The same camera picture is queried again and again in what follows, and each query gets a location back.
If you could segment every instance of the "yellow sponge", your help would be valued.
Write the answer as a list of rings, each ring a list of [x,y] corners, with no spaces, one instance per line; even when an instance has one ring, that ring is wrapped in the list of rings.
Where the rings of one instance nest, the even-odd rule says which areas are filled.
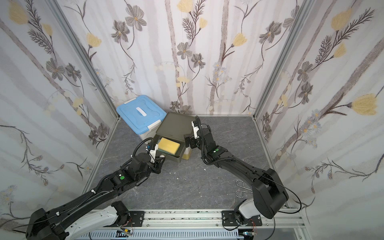
[[[180,143],[171,141],[171,140],[166,139],[164,137],[159,142],[159,149],[161,149],[165,152],[169,152],[172,155],[175,155],[175,153],[177,152],[179,147],[180,147]]]

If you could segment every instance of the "olive green box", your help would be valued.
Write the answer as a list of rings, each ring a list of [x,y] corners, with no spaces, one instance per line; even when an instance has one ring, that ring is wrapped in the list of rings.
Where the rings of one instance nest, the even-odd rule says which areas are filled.
[[[161,154],[165,155],[167,160],[172,160],[174,162],[181,162],[185,151],[185,134],[193,133],[192,121],[195,120],[194,116],[185,115],[176,112],[167,113],[164,120],[161,122],[161,125],[156,131],[154,141],[157,142],[162,137],[172,140],[174,142],[180,143],[180,147],[175,153],[175,156],[162,153],[157,151],[156,156]]]

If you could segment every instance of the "wall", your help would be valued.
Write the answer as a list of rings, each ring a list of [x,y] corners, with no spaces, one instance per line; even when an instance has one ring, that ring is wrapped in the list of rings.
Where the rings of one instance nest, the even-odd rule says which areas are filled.
[[[256,118],[315,240],[384,234],[383,11],[315,1]]]
[[[59,0],[116,106],[251,114],[302,1]]]
[[[82,193],[115,118],[44,1],[0,6],[0,235],[24,239]]]

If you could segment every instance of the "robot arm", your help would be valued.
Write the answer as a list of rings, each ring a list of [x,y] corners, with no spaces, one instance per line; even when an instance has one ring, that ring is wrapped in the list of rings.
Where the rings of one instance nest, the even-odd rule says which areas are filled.
[[[28,240],[62,240],[69,236],[68,239],[73,239],[81,235],[78,235],[79,232],[84,234],[84,230],[89,232],[97,227],[125,224],[130,216],[122,202],[115,202],[102,212],[91,214],[89,212],[123,192],[139,186],[148,179],[152,172],[156,174],[161,172],[164,157],[154,160],[149,153],[139,153],[135,156],[137,149],[148,140],[150,139],[143,140],[135,149],[130,160],[125,162],[119,170],[104,176],[91,191],[47,212],[44,209],[39,209],[32,213],[26,238]],[[155,149],[152,145],[148,152]],[[95,216],[99,217],[98,220],[96,222],[91,221],[93,225],[89,226],[89,220]]]
[[[289,198],[277,173],[272,169],[265,171],[249,165],[224,147],[217,145],[210,127],[207,125],[203,128],[198,116],[192,125],[194,133],[184,136],[186,146],[199,148],[205,164],[223,168],[252,187],[253,199],[246,200],[235,208],[238,224],[247,224],[251,217],[259,214],[269,219],[273,218]],[[131,159],[119,170],[104,176],[91,191],[47,212],[44,209],[35,211],[31,215],[26,231],[27,240],[75,239],[98,227],[126,224],[132,218],[122,202],[115,202],[100,211],[92,210],[139,186],[152,172],[156,174],[161,172],[165,158],[154,157],[156,144],[152,143],[147,153],[136,156],[138,148],[148,140],[153,139],[143,140],[134,150]]]
[[[249,165],[217,145],[210,127],[207,125],[203,128],[198,116],[192,125],[194,133],[184,136],[187,147],[199,148],[205,164],[215,165],[233,173],[252,188],[253,201],[247,200],[238,206],[239,223],[247,222],[247,219],[258,213],[272,219],[289,199],[278,174],[273,169],[265,171]]]

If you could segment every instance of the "white latch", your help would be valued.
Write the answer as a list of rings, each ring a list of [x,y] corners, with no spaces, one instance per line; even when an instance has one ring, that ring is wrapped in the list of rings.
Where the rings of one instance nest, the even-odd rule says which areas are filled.
[[[195,139],[197,139],[199,136],[197,135],[197,131],[199,130],[199,128],[193,124],[193,121],[191,122],[192,123],[192,127],[193,127],[193,135],[195,136]]]
[[[132,98],[131,100],[128,100],[128,101],[126,101],[124,104],[127,104],[127,103],[129,103],[130,101],[133,101],[133,100],[135,100],[136,98]]]
[[[160,126],[160,124],[161,124],[161,120],[160,119],[157,120],[156,122],[152,123],[151,125],[148,126],[149,131],[152,131],[152,129]]]
[[[141,113],[141,115],[143,115],[144,117],[147,116],[147,114],[143,111],[143,109],[137,107],[136,110],[138,110]]]
[[[155,150],[150,150],[149,154],[151,155],[151,163],[155,163],[156,151],[159,149],[159,145],[155,145]]]

